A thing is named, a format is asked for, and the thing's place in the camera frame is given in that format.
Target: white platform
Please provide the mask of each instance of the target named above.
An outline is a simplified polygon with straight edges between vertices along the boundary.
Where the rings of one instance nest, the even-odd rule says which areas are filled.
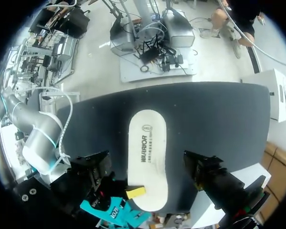
[[[123,83],[133,82],[138,80],[146,80],[166,76],[185,76],[196,75],[198,73],[197,52],[194,48],[176,48],[177,55],[183,56],[184,62],[188,63],[188,67],[171,69],[168,72],[163,72],[156,64],[149,63],[148,72],[142,72],[140,68],[144,65],[141,60],[133,55],[133,53],[120,57],[120,77]]]
[[[264,169],[259,163],[232,172],[231,174],[244,182],[244,188],[251,185],[261,175],[266,177],[262,185],[262,188],[264,188],[271,178],[270,173],[268,173],[268,171]],[[219,221],[225,216],[225,213],[222,210],[215,210],[214,207],[215,205],[204,191],[198,192],[190,210],[193,225],[192,228],[204,228],[219,223]]]

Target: electronic device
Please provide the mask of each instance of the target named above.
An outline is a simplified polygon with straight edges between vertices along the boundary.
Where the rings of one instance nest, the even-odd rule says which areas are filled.
[[[182,11],[177,11],[185,19],[185,14]],[[163,22],[167,27],[168,40],[170,47],[181,48],[191,47],[195,40],[193,28],[189,27],[187,23],[180,20],[176,13],[172,10],[165,10],[163,12]]]
[[[279,123],[286,120],[286,76],[272,69],[243,77],[242,82],[267,87],[270,96],[270,118]]]
[[[114,30],[111,30],[111,42],[110,49],[111,51],[118,55],[123,56],[129,53],[134,52],[134,36],[131,31],[131,24],[125,24],[123,27],[121,25],[112,25]]]
[[[55,56],[58,61],[65,62],[73,56],[74,47],[77,39],[66,36],[62,37],[57,44],[54,44],[52,56]]]
[[[80,38],[87,32],[89,21],[90,19],[84,15],[81,9],[74,8],[54,28],[74,38]]]

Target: white insole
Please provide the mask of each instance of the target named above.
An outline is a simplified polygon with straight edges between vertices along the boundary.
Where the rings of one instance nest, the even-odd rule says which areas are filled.
[[[144,186],[146,194],[133,198],[143,211],[157,211],[167,202],[165,174],[166,123],[161,114],[142,110],[129,125],[128,185]]]

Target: gray floor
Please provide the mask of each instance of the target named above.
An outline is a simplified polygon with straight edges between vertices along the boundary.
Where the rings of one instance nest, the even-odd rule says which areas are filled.
[[[157,0],[159,11],[165,9],[165,4]],[[188,20],[196,17],[209,18],[217,5],[212,1],[198,2],[194,10],[189,3],[180,1],[174,4],[174,8],[185,12]],[[138,14],[133,1],[125,3],[130,13]],[[129,90],[144,86],[200,81],[224,81],[240,82],[240,77],[253,74],[253,67],[249,54],[242,47],[242,58],[234,55],[231,41],[221,32],[220,38],[203,39],[199,36],[199,28],[210,29],[211,23],[202,20],[192,23],[194,26],[194,48],[198,51],[198,74],[194,76],[174,76],[144,80],[133,83],[122,83],[120,80],[119,57],[110,51],[109,30],[114,16],[108,8],[99,0],[88,6],[82,5],[83,10],[91,10],[88,17],[91,19],[88,31],[79,42],[78,53],[75,61],[73,75],[59,83],[64,91],[76,91],[81,93],[81,100],[87,100],[96,96],[110,94],[118,91]]]

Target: black table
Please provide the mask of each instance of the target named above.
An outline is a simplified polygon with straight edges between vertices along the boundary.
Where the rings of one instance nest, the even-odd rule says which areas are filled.
[[[194,201],[184,150],[216,155],[230,172],[261,161],[269,129],[269,91],[245,83],[166,84],[77,103],[63,140],[66,153],[76,157],[109,150],[117,179],[126,179],[129,123],[144,109],[159,112],[167,126],[168,202],[159,212],[188,212]],[[58,111],[62,122],[68,115],[69,107]]]

